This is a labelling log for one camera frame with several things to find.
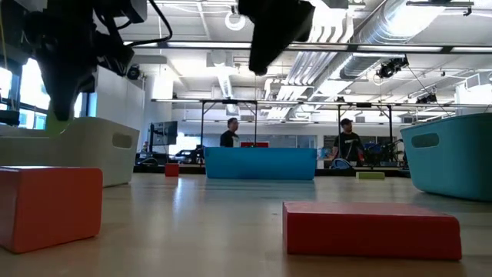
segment red block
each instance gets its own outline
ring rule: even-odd
[[[166,177],[178,177],[179,176],[179,164],[166,164],[165,168]]]
[[[100,169],[0,168],[0,245],[23,253],[93,237],[101,204]]]
[[[289,254],[461,259],[450,215],[393,203],[284,203]]]

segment blue bin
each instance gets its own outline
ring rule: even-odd
[[[204,156],[210,179],[312,180],[317,151],[207,147]]]
[[[417,189],[492,201],[492,114],[447,118],[401,134]]]

